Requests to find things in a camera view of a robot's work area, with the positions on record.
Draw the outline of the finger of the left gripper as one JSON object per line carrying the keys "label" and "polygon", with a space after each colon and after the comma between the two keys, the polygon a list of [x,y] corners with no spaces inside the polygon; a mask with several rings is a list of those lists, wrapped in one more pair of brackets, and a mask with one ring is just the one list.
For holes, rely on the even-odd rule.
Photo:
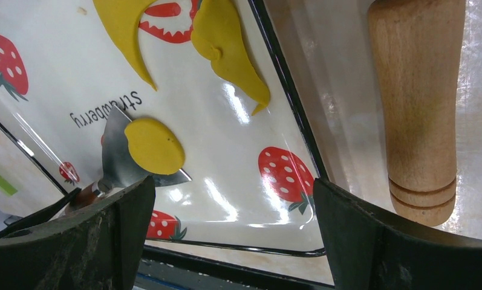
{"label": "finger of the left gripper", "polygon": [[15,231],[30,228],[39,224],[43,224],[53,218],[58,212],[61,211],[69,202],[82,191],[81,188],[76,188],[62,199],[55,202],[53,205],[45,207],[29,216],[23,217],[18,221],[8,225],[5,229],[0,231],[0,239],[14,233]]}

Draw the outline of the wooden roller pin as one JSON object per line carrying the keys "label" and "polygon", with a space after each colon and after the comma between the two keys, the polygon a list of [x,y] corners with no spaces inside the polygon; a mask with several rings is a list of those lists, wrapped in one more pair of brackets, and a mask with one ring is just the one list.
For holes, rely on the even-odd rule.
{"label": "wooden roller pin", "polygon": [[368,29],[397,214],[434,227],[454,210],[464,1],[375,1]]}

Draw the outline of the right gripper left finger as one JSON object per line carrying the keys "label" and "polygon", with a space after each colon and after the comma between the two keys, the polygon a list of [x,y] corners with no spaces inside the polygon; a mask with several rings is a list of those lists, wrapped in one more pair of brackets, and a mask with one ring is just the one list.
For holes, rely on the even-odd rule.
{"label": "right gripper left finger", "polygon": [[151,177],[0,239],[0,289],[131,289],[155,201]]}

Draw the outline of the yellow dough ball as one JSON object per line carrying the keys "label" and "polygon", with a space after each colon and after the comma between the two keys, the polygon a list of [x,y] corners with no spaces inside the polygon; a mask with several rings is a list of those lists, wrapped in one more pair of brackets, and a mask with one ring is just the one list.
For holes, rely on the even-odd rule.
{"label": "yellow dough ball", "polygon": [[178,138],[163,123],[153,118],[138,118],[124,130],[133,160],[144,170],[171,175],[185,163],[185,152]]}

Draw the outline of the strawberry pattern white tray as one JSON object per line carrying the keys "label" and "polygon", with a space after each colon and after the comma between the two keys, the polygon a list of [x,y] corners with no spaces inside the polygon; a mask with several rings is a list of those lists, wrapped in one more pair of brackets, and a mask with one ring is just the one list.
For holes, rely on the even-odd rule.
{"label": "strawberry pattern white tray", "polygon": [[138,43],[153,89],[106,32],[93,1],[0,1],[0,123],[61,190],[99,179],[112,107],[165,124],[187,181],[159,188],[153,239],[292,256],[324,254],[311,205],[317,176],[252,1],[236,1],[268,108],[218,77],[190,36],[198,1],[152,1]]}

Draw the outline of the metal scraper wooden handle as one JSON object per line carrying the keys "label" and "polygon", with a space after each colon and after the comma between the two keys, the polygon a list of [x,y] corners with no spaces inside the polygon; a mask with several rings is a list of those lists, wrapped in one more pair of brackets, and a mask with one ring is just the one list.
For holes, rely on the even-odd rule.
{"label": "metal scraper wooden handle", "polygon": [[77,194],[65,208],[65,213],[84,208],[106,198],[115,189],[125,189],[150,176],[156,187],[189,182],[192,178],[180,169],[171,175],[149,173],[142,169],[132,158],[128,140],[124,133],[132,120],[114,105],[108,113],[102,142],[103,176]]}

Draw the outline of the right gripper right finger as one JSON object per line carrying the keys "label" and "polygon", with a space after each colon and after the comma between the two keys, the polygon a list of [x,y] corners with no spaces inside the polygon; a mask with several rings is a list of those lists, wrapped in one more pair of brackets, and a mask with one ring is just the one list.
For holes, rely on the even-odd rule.
{"label": "right gripper right finger", "polygon": [[482,289],[482,240],[410,221],[323,178],[313,199],[336,289]]}

